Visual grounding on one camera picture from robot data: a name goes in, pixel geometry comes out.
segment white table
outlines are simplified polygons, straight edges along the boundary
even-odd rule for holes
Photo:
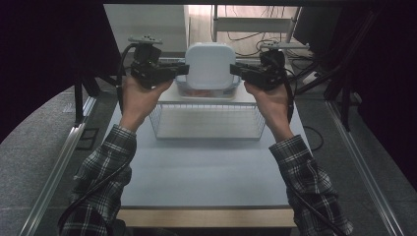
[[[160,101],[176,94],[173,85]],[[235,100],[255,102],[243,85]],[[107,133],[120,117],[117,106]],[[291,129],[307,144],[296,107]],[[259,141],[157,140],[147,118],[118,217],[131,227],[294,227],[272,144],[268,127]]]

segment gray floor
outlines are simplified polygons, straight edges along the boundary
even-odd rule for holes
[[[107,127],[114,109],[114,89],[100,84],[107,91],[101,93],[88,128]],[[296,98],[303,124],[317,129],[325,138],[323,147],[314,156],[340,193],[340,204],[355,225],[354,235],[389,235],[323,100],[325,87],[326,84],[321,85]],[[74,113],[63,112],[68,103],[74,103],[70,88],[33,112],[1,144],[0,235],[17,235],[24,226],[73,126]],[[351,134],[397,215],[404,235],[417,235],[415,190],[364,125],[355,107],[351,108],[350,123]],[[105,129],[99,130],[94,147],[99,145],[104,132]],[[306,133],[312,148],[319,144],[317,134],[309,130]],[[89,150],[75,151],[35,235],[55,235],[57,218],[67,205],[72,176],[89,153]]]

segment black cable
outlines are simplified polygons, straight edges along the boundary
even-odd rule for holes
[[[224,5],[224,15],[225,15],[225,17],[227,17],[227,5]],[[239,41],[239,40],[243,40],[243,39],[247,39],[247,38],[250,38],[250,37],[253,37],[253,36],[256,36],[256,35],[259,35],[259,34],[261,34],[261,32],[257,32],[257,33],[254,33],[254,34],[251,34],[251,35],[248,35],[248,36],[244,36],[244,37],[241,37],[241,38],[231,38],[230,37],[230,33],[229,33],[229,31],[227,32],[227,37],[229,38],[229,40],[230,41]]]
[[[88,190],[81,198],[77,199],[73,203],[68,206],[68,208],[61,214],[61,217],[59,217],[58,220],[58,230],[59,234],[62,233],[62,228],[67,221],[68,217],[71,215],[71,213],[80,205],[82,204],[86,199],[88,199],[92,194],[100,190],[104,185],[108,184],[116,175],[118,175],[120,172],[122,172],[123,169],[125,169],[129,163],[132,161],[133,156],[126,159],[126,161],[112,174],[101,180],[98,184],[93,186],[90,190]]]
[[[262,39],[262,40],[259,40],[259,41],[257,42],[257,44],[255,45],[255,47],[256,47],[259,51],[261,51],[261,47],[259,47],[258,45],[259,45],[261,42],[266,42],[266,41],[271,41],[271,42],[274,42],[274,40],[271,40],[271,38],[268,38],[268,39]]]
[[[322,148],[322,146],[325,144],[325,139],[323,138],[322,134],[318,130],[316,130],[313,127],[310,127],[310,126],[303,126],[303,128],[314,131],[320,137],[320,140],[321,140],[320,144],[317,147],[311,148],[311,150],[315,151],[315,150],[318,150],[318,149]]]
[[[318,62],[313,61],[312,64],[310,64],[308,67],[306,67],[304,70],[299,72],[297,76],[293,79],[295,81],[298,81],[300,78],[305,78],[309,74],[311,74],[317,67],[319,66]]]
[[[306,59],[306,60],[317,60],[313,56],[301,56],[301,55],[298,55],[297,53],[293,52],[291,49],[287,49],[287,55],[290,58],[295,58],[295,59],[300,58],[300,59]]]
[[[135,47],[139,45],[138,43],[131,43],[129,44],[125,50],[122,53],[120,64],[119,64],[119,70],[117,73],[117,79],[116,79],[116,90],[117,90],[117,97],[120,104],[120,109],[123,112],[123,91],[122,91],[122,83],[123,83],[123,75],[126,75],[125,67],[124,67],[124,61],[126,59],[126,56],[129,52],[129,50],[132,47]],[[88,190],[82,197],[74,201],[73,203],[68,206],[68,208],[61,214],[61,217],[58,220],[58,229],[59,233],[61,234],[62,227],[67,221],[68,217],[71,215],[71,213],[80,205],[82,204],[87,198],[89,198],[92,194],[97,192],[99,189],[101,189],[104,185],[106,185],[108,182],[110,182],[116,175],[118,175],[123,169],[126,168],[126,166],[132,161],[133,156],[131,158],[128,158],[116,171],[114,171],[112,174],[101,180],[98,184],[93,186],[90,190]]]
[[[116,91],[117,91],[117,98],[119,100],[119,105],[120,105],[120,110],[123,112],[123,91],[122,91],[122,83],[123,83],[123,75],[126,75],[126,71],[125,71],[125,67],[123,65],[126,56],[129,52],[129,50],[132,47],[135,47],[139,45],[138,43],[131,43],[129,44],[125,50],[122,53],[122,58],[120,60],[120,64],[119,64],[119,70],[117,72],[117,78],[116,78]]]
[[[268,56],[264,56],[264,58],[268,59],[270,61],[270,63],[272,63],[276,68],[280,68],[278,62],[275,59],[273,59],[271,57],[268,57]],[[284,68],[284,70],[290,72],[293,76],[295,76],[294,73],[292,73],[292,71],[287,70],[285,68]],[[290,84],[287,77],[285,77],[283,84],[284,84],[285,89],[287,91],[287,97],[288,97],[288,114],[287,114],[288,115],[288,122],[291,122],[291,118],[292,118],[292,115],[294,113],[295,93],[292,92],[291,84]]]
[[[265,7],[265,10],[261,13],[261,16],[263,16],[265,12],[269,12],[269,6]]]
[[[272,6],[272,11],[270,12],[270,18],[272,18],[272,15],[273,15],[273,9],[275,9],[275,6]]]
[[[286,68],[285,68],[285,71],[289,72],[292,75],[292,78],[295,78],[295,75],[294,75],[294,73],[292,71],[290,71],[290,70],[288,70]],[[294,92],[293,92],[293,94],[294,94],[293,98],[294,99],[295,99],[295,92],[296,91],[297,91],[297,81],[295,81],[295,89],[294,89]]]
[[[309,66],[307,66],[307,67],[305,67],[305,68],[301,68],[301,67],[299,67],[299,66],[297,66],[296,64],[295,64],[295,61],[313,61],[312,59],[309,59],[309,58],[294,58],[294,59],[291,59],[290,60],[290,63],[291,63],[291,66],[293,66],[293,67],[295,67],[295,68],[297,68],[298,70],[300,70],[300,71],[304,71],[304,70],[306,70],[306,68],[308,68]]]
[[[237,53],[237,52],[236,52],[236,55],[239,55],[239,56],[253,56],[253,55],[256,55],[256,54],[260,53],[262,50],[261,50],[261,48],[258,48],[258,44],[259,44],[260,42],[263,42],[263,41],[264,41],[265,34],[266,34],[266,33],[264,32],[264,35],[262,36],[262,39],[261,39],[261,40],[259,40],[259,41],[257,42],[257,44],[255,45],[255,47],[257,48],[257,51],[256,51],[256,52],[251,53],[251,54],[240,54],[240,53]]]
[[[325,216],[323,216],[320,212],[318,212],[313,206],[311,206],[301,195],[298,193],[298,191],[294,188],[294,186],[289,183],[288,180],[286,180],[288,188],[291,189],[291,191],[297,196],[297,198],[300,200],[301,204],[304,205],[307,209],[310,210],[310,212],[315,215],[319,220],[321,220],[325,225],[327,225],[333,232],[338,236],[346,236],[346,234],[341,231],[333,222],[331,222],[329,219],[327,219]]]

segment plaid shirt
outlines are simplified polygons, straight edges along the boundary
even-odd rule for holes
[[[325,172],[317,166],[301,137],[296,136],[269,149],[285,182],[290,182],[315,209],[350,234],[353,227],[341,212],[336,191]],[[77,187],[71,195],[72,201],[113,173],[135,152],[136,134],[115,125],[101,147],[83,162],[76,174]],[[120,197],[124,186],[130,182],[131,174],[131,168],[127,167],[117,178],[77,207],[65,222],[61,235],[111,235],[111,225],[120,209]],[[290,190],[287,190],[287,195],[301,235],[333,235],[299,203]]]
[[[301,136],[275,144],[269,149],[278,163],[285,184],[291,184],[307,203],[345,234],[351,234],[353,225],[341,211],[336,190],[331,186],[328,175],[311,156]],[[294,222],[301,235],[334,235],[288,188],[287,196],[294,209]]]

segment metal rail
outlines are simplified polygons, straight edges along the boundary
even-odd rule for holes
[[[91,114],[92,108],[95,105],[96,99],[89,97],[83,107],[84,110],[84,119],[78,127],[73,127],[68,136],[65,144],[62,146],[61,151],[58,155],[58,159],[55,162],[54,167],[52,168],[51,174],[46,180],[45,185],[43,186],[42,191],[39,194],[34,206],[32,207],[28,219],[25,222],[19,236],[32,236],[36,232],[37,226],[43,218],[43,215],[46,212],[46,209],[49,205],[52,196],[55,193],[55,190],[61,181],[61,177],[67,167],[67,164],[74,152],[74,149],[77,145],[80,136],[83,133],[86,123]]]
[[[404,232],[398,224],[398,220],[396,219],[396,216],[387,200],[387,197],[384,195],[383,191],[380,189],[380,186],[372,175],[371,170],[369,169],[368,164],[366,163],[360,149],[356,145],[352,135],[349,132],[346,132],[346,130],[343,128],[343,125],[338,118],[340,117],[340,114],[337,110],[335,101],[327,101],[326,105],[328,106],[328,110],[330,111],[331,117],[336,124],[337,130],[339,131],[349,150],[350,156],[352,157],[352,160],[355,163],[366,188],[368,189],[371,199],[374,201],[377,211],[379,212],[389,235],[403,236]]]

